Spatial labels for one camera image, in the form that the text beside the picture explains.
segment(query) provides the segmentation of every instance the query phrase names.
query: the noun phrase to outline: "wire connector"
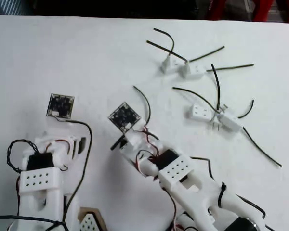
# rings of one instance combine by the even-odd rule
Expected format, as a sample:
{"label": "wire connector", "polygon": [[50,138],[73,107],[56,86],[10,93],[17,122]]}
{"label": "wire connector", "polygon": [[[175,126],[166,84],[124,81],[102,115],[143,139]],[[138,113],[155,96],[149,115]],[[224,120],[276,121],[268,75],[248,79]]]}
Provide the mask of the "wire connector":
{"label": "wire connector", "polygon": [[231,109],[226,108],[226,110],[219,115],[219,121],[225,125],[227,128],[234,132],[241,131],[243,125],[237,116],[234,115]]}
{"label": "wire connector", "polygon": [[181,69],[181,75],[186,79],[201,79],[206,73],[206,69],[202,66],[190,67],[189,62],[186,62]]}
{"label": "wire connector", "polygon": [[190,118],[198,121],[210,122],[213,112],[209,108],[202,107],[198,104],[191,106]]}
{"label": "wire connector", "polygon": [[223,124],[218,119],[217,113],[215,113],[214,118],[211,121],[212,121],[212,129],[216,128],[219,131],[220,128],[223,126]]}

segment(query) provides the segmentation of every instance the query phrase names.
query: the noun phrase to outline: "white plastic part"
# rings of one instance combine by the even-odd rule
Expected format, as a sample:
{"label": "white plastic part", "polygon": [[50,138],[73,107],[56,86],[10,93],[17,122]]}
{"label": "white plastic part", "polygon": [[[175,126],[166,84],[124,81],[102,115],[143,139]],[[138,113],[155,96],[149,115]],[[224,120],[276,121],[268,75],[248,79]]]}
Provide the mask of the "white plastic part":
{"label": "white plastic part", "polygon": [[[161,186],[164,187],[182,206],[182,208],[193,218],[199,230],[218,231],[212,224],[212,220],[208,214],[208,208],[218,206],[218,197],[221,192],[221,184],[214,181],[206,174],[203,174],[202,172],[191,167],[193,166],[193,163],[189,157],[184,156],[182,158],[182,155],[180,157],[180,160],[177,158],[159,172],[158,176]],[[181,160],[183,160],[183,163],[185,166],[187,166],[187,169],[183,169],[180,172]],[[190,187],[187,188],[180,182],[180,180],[185,176],[187,176],[188,180],[199,188],[197,192],[190,190]],[[232,211],[242,218],[250,219],[258,226],[260,231],[265,229],[265,222],[258,211],[244,203],[229,189],[226,189],[224,192],[221,205],[223,209]]]}
{"label": "white plastic part", "polygon": [[[61,220],[63,215],[62,173],[56,167],[23,171],[20,175],[19,215]],[[52,224],[19,220],[17,231],[46,230]],[[56,231],[63,231],[62,226]]]}
{"label": "white plastic part", "polygon": [[191,106],[190,118],[198,121],[209,122],[212,120],[213,112],[198,104]]}
{"label": "white plastic part", "polygon": [[39,190],[60,189],[61,186],[61,172],[57,167],[23,171],[20,175],[19,195]]}
{"label": "white plastic part", "polygon": [[228,109],[220,114],[219,121],[234,132],[238,132],[243,128],[241,121]]}
{"label": "white plastic part", "polygon": [[222,126],[223,124],[219,121],[217,113],[215,113],[212,120],[212,129],[216,128],[219,131]]}
{"label": "white plastic part", "polygon": [[189,163],[189,157],[181,155],[159,171],[158,178],[166,188],[171,189],[191,171],[193,171],[193,165]]}
{"label": "white plastic part", "polygon": [[190,66],[190,63],[185,63],[181,69],[183,78],[200,79],[206,74],[206,69],[202,66]]}
{"label": "white plastic part", "polygon": [[80,224],[80,231],[100,231],[93,214],[88,213],[84,217]]}

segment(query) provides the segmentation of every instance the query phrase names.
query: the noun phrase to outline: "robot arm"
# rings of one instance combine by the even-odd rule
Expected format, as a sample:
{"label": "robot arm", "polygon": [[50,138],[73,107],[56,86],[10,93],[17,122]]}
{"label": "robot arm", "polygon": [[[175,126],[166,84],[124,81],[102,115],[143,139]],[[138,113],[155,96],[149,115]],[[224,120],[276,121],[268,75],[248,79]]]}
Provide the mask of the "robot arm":
{"label": "robot arm", "polygon": [[[143,125],[144,121],[136,124],[137,127]],[[214,226],[208,210],[212,211],[215,219],[222,217],[220,213],[224,210],[237,215],[226,231],[264,230],[264,219],[256,210],[231,191],[222,190],[221,183],[197,170],[189,156],[158,140],[148,142],[147,135],[133,130],[125,133],[125,139],[120,148],[123,156],[144,176],[159,179],[161,187],[182,206],[199,231],[222,231]]]}

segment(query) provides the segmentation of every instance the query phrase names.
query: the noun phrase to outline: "white table surface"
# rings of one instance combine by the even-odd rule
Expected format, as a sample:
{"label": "white table surface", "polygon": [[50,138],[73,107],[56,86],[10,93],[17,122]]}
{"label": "white table surface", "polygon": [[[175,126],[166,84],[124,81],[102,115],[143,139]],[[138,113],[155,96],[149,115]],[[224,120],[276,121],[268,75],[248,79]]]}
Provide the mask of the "white table surface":
{"label": "white table surface", "polygon": [[[163,76],[158,66],[166,53],[145,41],[165,47],[171,42],[153,27],[169,32],[174,50],[188,59],[226,46],[195,65],[255,63],[218,72],[222,104],[239,115],[255,99],[242,121],[282,168],[243,133],[232,136],[185,118],[192,102],[203,102],[171,86],[194,90],[216,104],[214,77],[184,81],[176,74]],[[111,231],[164,230],[173,215],[169,197],[109,150],[121,135],[107,118],[115,108],[126,101],[146,115],[132,85],[151,102],[152,131],[186,154],[210,158],[217,180],[265,209],[269,226],[289,231],[289,25],[274,23],[0,16],[0,214],[16,214],[17,208],[17,174],[6,165],[7,147],[14,139],[41,135],[50,94],[58,93],[76,97],[72,118],[93,129],[80,204],[99,208]],[[21,159],[17,149],[12,154],[16,163]],[[206,163],[195,164],[207,171]],[[77,172],[69,177],[71,185],[78,182],[80,166]]]}

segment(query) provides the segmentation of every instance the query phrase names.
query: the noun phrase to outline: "red wire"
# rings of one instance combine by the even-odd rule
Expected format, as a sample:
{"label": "red wire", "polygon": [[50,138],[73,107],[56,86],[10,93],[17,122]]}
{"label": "red wire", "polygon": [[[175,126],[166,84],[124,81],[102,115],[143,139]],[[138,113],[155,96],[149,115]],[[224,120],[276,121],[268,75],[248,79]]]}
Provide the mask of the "red wire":
{"label": "red wire", "polygon": [[[144,126],[144,130],[145,130],[146,132],[148,132],[148,128],[147,128],[146,126]],[[149,140],[149,134],[146,133],[145,135],[146,135],[146,141],[147,141],[152,147],[154,147],[155,150],[156,150],[156,156],[155,156],[155,157],[159,156],[159,150],[158,150],[158,148],[157,148],[154,144],[152,144],[152,143],[150,142],[150,140]]]}

